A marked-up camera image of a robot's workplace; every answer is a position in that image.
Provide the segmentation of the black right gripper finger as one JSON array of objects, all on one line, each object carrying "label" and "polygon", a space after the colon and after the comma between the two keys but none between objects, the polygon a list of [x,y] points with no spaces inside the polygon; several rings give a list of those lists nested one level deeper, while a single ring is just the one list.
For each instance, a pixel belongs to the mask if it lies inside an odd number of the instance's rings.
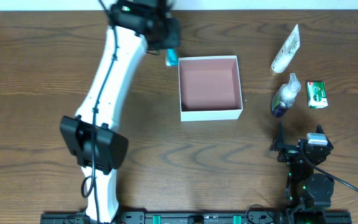
[{"label": "black right gripper finger", "polygon": [[320,143],[329,143],[330,142],[329,138],[325,134],[325,132],[320,124],[317,125],[317,127],[316,127],[315,135],[316,135],[315,139]]},{"label": "black right gripper finger", "polygon": [[275,134],[275,137],[270,145],[270,151],[281,151],[285,147],[285,140],[284,140],[284,129],[283,124],[280,121],[278,124],[278,129]]}]

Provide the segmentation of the small toothpaste tube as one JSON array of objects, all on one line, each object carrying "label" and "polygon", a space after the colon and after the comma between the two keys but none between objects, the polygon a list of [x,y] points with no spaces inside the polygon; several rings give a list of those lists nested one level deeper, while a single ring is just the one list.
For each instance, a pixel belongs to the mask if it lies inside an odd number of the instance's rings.
[{"label": "small toothpaste tube", "polygon": [[175,49],[167,49],[166,50],[166,66],[174,67],[178,65],[178,56]]}]

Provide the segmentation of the white box pink interior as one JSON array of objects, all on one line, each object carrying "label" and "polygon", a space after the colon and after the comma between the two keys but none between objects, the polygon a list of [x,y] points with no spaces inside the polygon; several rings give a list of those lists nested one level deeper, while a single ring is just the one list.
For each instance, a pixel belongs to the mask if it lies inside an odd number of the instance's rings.
[{"label": "white box pink interior", "polygon": [[239,119],[243,104],[237,56],[179,58],[178,76],[182,122]]}]

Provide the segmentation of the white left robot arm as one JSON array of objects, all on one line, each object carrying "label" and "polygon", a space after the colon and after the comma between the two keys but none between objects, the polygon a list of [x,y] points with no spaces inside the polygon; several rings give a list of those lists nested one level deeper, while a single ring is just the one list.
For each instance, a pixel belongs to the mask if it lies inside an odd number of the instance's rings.
[{"label": "white left robot arm", "polygon": [[119,134],[121,114],[144,56],[180,44],[180,23],[170,14],[173,5],[168,0],[101,5],[108,26],[99,67],[74,117],[64,116],[60,122],[62,138],[85,176],[81,196],[88,205],[64,222],[112,223],[116,218],[117,170],[129,146],[128,138]]}]

